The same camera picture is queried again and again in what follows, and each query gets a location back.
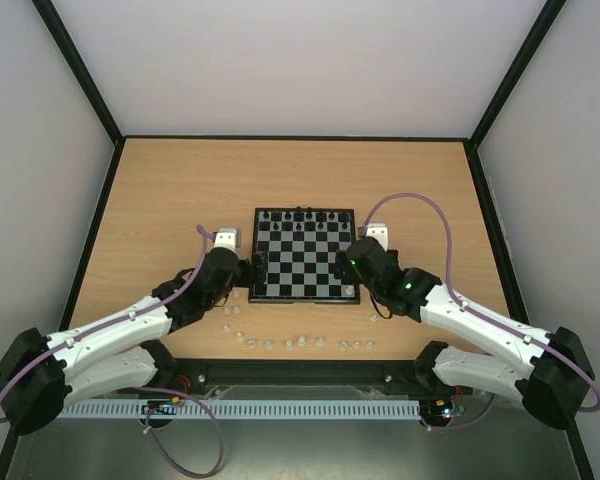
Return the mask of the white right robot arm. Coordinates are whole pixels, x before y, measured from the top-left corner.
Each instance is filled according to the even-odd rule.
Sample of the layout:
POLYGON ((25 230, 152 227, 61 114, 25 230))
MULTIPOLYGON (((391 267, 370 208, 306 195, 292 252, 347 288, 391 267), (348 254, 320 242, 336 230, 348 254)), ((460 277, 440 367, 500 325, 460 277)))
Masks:
POLYGON ((446 330, 479 348, 430 342, 417 358, 418 384, 435 392, 467 386, 507 398, 546 426, 570 427, 595 375, 579 336, 516 322, 457 294, 420 268, 401 268, 397 254, 373 237, 336 254, 335 275, 362 285, 393 316, 446 330))

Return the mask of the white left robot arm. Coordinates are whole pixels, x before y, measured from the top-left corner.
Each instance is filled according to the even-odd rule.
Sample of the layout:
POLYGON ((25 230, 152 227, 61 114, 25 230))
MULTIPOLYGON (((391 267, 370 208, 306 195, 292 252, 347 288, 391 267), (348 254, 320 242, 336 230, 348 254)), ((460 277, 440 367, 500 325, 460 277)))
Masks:
POLYGON ((27 435, 84 399, 168 384, 175 361, 161 338, 200 321, 234 288, 254 286, 266 266, 263 252, 241 260, 214 247, 120 312, 73 330, 21 332, 0 359, 0 423, 27 435))

